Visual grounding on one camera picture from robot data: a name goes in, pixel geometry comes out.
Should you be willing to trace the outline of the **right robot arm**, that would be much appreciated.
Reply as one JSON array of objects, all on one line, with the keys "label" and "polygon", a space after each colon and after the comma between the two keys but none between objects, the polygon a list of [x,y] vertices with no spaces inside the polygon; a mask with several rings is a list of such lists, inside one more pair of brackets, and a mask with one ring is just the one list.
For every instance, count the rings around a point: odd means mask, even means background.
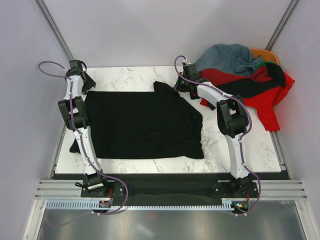
[{"label": "right robot arm", "polygon": [[216,193],[224,197],[257,197],[257,184],[253,182],[245,164],[244,137],[252,128],[252,119],[243,98],[225,93],[201,78],[196,65],[186,60],[182,62],[182,72],[178,71],[177,74],[174,89],[182,93],[189,92],[215,107],[218,129],[227,141],[230,180],[214,184]]}]

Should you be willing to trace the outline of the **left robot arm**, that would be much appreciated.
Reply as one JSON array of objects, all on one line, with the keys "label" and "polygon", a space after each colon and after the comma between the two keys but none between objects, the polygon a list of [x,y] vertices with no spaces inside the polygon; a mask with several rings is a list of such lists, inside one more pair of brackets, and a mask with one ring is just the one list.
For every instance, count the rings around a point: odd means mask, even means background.
[{"label": "left robot arm", "polygon": [[83,198],[107,198],[110,185],[102,176],[102,167],[97,159],[91,139],[91,124],[87,113],[84,96],[96,82],[87,74],[87,66],[81,60],[71,60],[64,77],[67,91],[58,108],[67,129],[75,136],[83,161],[83,181],[75,183],[81,188]]}]

